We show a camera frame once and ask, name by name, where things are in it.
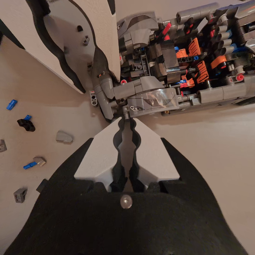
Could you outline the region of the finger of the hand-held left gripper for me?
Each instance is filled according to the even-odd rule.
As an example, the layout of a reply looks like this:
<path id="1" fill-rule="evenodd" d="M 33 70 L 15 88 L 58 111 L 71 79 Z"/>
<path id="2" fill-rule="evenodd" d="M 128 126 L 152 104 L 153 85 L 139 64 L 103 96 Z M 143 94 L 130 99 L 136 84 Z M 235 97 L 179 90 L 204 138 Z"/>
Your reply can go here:
<path id="1" fill-rule="evenodd" d="M 70 1 L 87 19 L 95 45 L 104 53 L 110 72 L 120 81 L 119 44 L 116 24 L 115 1 Z"/>
<path id="2" fill-rule="evenodd" d="M 44 18 L 47 1 L 0 1 L 0 18 L 25 51 L 81 94 L 86 91 L 68 65 L 64 49 L 49 34 Z"/>

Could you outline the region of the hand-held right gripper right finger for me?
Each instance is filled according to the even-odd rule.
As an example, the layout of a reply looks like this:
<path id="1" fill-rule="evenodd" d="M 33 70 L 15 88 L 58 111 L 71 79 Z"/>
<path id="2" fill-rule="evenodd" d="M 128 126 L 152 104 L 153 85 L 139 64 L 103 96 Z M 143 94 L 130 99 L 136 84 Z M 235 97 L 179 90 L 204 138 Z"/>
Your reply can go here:
<path id="1" fill-rule="evenodd" d="M 135 145 L 129 179 L 134 192 L 144 192 L 151 183 L 179 180 L 180 175 L 161 137 L 137 118 L 130 119 Z"/>

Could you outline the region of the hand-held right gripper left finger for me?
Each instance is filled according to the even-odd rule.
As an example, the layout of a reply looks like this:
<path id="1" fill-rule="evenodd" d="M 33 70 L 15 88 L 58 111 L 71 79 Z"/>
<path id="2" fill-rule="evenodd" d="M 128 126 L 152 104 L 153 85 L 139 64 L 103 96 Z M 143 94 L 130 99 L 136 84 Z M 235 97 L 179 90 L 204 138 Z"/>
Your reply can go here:
<path id="1" fill-rule="evenodd" d="M 127 177 L 119 150 L 124 126 L 124 118 L 119 117 L 93 138 L 74 174 L 75 179 L 101 182 L 108 192 L 124 190 Z"/>

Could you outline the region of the grey curved slope piece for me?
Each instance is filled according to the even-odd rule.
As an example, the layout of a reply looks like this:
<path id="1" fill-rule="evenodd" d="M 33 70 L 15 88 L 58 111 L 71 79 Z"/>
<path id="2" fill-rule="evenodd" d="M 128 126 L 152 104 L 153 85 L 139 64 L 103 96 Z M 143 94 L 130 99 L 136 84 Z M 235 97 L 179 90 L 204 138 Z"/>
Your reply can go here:
<path id="1" fill-rule="evenodd" d="M 59 130 L 56 133 L 56 142 L 71 144 L 73 142 L 73 137 L 66 132 Z"/>

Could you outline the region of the grey lego car model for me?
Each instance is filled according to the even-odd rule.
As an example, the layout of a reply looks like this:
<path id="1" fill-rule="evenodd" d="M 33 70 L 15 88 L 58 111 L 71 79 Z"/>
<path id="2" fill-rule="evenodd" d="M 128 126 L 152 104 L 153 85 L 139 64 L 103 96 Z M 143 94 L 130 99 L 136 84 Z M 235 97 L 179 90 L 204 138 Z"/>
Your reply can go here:
<path id="1" fill-rule="evenodd" d="M 117 22 L 120 82 L 96 47 L 91 104 L 112 122 L 161 112 L 254 104 L 254 1 L 180 11 L 162 21 L 154 12 Z"/>

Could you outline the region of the grey lego slope tile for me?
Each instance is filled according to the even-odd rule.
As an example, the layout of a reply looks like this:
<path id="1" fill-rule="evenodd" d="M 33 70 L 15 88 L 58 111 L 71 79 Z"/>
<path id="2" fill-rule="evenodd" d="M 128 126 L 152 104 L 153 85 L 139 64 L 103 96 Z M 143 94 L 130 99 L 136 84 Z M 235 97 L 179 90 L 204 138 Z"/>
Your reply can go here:
<path id="1" fill-rule="evenodd" d="M 47 162 L 43 157 L 34 157 L 33 161 L 36 162 L 36 164 L 40 167 L 42 167 Z"/>

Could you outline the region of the black flat lego liftarm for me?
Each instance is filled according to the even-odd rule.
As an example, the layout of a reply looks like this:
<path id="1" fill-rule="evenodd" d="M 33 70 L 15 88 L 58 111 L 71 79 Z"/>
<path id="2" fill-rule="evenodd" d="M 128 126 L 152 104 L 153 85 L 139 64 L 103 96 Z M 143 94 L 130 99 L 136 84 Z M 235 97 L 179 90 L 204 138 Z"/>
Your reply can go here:
<path id="1" fill-rule="evenodd" d="M 41 183 L 39 184 L 39 186 L 36 188 L 36 191 L 38 192 L 38 193 L 41 193 L 42 192 L 42 190 L 45 188 L 45 186 L 47 185 L 47 183 L 48 183 L 48 180 L 47 179 L 43 179 L 42 181 L 41 181 Z"/>

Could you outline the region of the black angled lego connector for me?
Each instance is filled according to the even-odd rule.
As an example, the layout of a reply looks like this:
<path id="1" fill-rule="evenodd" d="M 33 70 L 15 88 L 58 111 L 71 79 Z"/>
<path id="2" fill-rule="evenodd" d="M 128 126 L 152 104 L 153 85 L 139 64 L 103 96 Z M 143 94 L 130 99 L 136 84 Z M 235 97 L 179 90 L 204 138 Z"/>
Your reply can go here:
<path id="1" fill-rule="evenodd" d="M 20 127 L 23 127 L 28 132 L 34 132 L 35 126 L 30 120 L 27 119 L 19 119 L 17 120 L 17 123 Z"/>

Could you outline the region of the grey studded slope piece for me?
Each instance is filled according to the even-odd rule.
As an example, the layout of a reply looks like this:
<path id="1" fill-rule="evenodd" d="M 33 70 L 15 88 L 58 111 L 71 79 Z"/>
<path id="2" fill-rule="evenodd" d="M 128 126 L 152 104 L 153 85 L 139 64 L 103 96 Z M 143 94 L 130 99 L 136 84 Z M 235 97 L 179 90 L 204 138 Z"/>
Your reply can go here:
<path id="1" fill-rule="evenodd" d="M 16 203 L 23 203 L 27 194 L 27 188 L 20 188 L 14 192 L 14 199 Z"/>

